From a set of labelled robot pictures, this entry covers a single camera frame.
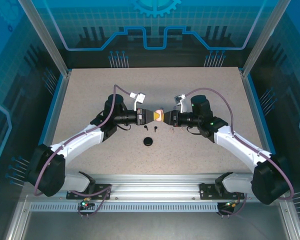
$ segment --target blue edge trim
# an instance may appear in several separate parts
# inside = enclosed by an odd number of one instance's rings
[[[271,136],[270,136],[270,133],[269,133],[269,129],[268,129],[268,126],[267,126],[267,123],[266,123],[266,119],[265,119],[265,116],[262,112],[262,108],[261,108],[261,105],[260,105],[260,102],[259,102],[257,91],[256,91],[256,88],[255,88],[254,82],[252,81],[250,73],[248,74],[247,78],[248,78],[248,81],[249,81],[249,84],[250,84],[250,87],[251,87],[251,91],[252,91],[253,98],[254,98],[254,101],[255,101],[255,104],[256,104],[256,108],[257,108],[258,113],[260,115],[261,124],[262,124],[262,127],[264,129],[264,133],[265,133],[265,138],[266,138],[266,140],[268,142],[268,145],[269,145],[269,148],[270,148],[269,150],[272,154],[275,154],[276,153],[275,146],[272,142],[272,139],[271,139]]]
[[[51,117],[52,117],[52,113],[54,112],[54,109],[55,109],[55,105],[56,105],[56,101],[57,101],[58,94],[59,94],[59,91],[60,91],[61,83],[63,81],[63,77],[64,76],[62,76],[62,74],[60,74],[58,84],[56,85],[56,88],[55,88],[55,91],[54,91],[54,94],[53,94],[51,105],[50,105],[50,108],[49,108],[49,111],[48,111],[48,115],[46,116],[46,119],[45,119],[45,123],[44,123],[43,129],[42,129],[42,133],[41,133],[41,137],[40,137],[38,145],[44,143],[44,140],[45,140],[45,137],[46,137],[46,134],[47,134],[47,131],[48,131],[48,126],[50,124],[50,120],[51,120]]]

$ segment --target vertical metal post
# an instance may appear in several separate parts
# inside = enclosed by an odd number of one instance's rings
[[[60,73],[64,76],[68,76],[68,68],[60,55],[52,37],[49,34],[44,22],[42,21],[36,7],[31,0],[18,0],[21,7],[23,8],[25,14],[32,23],[36,33],[39,35],[41,41],[43,42],[45,48],[49,52],[52,60],[59,69]]]
[[[286,8],[289,5],[290,1],[291,0],[279,0],[276,6],[274,7],[273,12],[271,13],[268,21],[266,22],[258,40],[256,41],[248,59],[246,60],[243,66],[243,76],[247,76],[250,73],[252,67],[254,66],[259,55],[264,49],[267,41],[269,40],[270,36],[275,30],[279,20],[286,11]]]

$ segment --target enclosure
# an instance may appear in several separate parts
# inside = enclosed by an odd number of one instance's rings
[[[165,112],[179,94],[219,91],[236,132],[287,159],[294,199],[267,206],[250,194],[222,219],[199,184],[247,166],[157,122],[118,129],[69,165],[113,186],[89,220],[66,191],[33,196],[24,173],[35,148],[84,129],[114,84]],[[218,96],[200,94],[230,122]],[[0,239],[82,237],[300,240],[300,0],[0,1]]]

